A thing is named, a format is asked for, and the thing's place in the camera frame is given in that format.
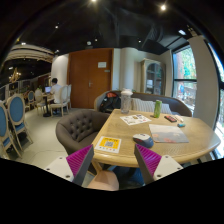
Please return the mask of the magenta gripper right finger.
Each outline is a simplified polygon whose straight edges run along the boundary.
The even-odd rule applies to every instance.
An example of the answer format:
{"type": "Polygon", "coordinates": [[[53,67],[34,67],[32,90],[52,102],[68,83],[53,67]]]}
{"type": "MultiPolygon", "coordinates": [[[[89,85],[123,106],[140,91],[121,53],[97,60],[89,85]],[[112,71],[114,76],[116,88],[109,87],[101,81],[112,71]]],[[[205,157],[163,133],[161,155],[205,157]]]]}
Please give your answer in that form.
{"type": "Polygon", "coordinates": [[[161,160],[161,156],[139,144],[135,145],[134,154],[142,173],[144,183],[152,183],[154,181],[153,175],[161,160]]]}

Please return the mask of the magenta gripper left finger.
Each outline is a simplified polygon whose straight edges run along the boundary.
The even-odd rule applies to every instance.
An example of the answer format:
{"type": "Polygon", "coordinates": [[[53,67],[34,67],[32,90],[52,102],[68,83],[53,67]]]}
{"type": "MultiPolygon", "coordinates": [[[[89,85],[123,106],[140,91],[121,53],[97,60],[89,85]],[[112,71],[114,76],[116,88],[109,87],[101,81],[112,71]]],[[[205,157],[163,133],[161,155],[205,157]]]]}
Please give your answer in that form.
{"type": "Polygon", "coordinates": [[[81,186],[94,156],[93,146],[84,147],[66,157],[73,174],[73,183],[81,186]]]}

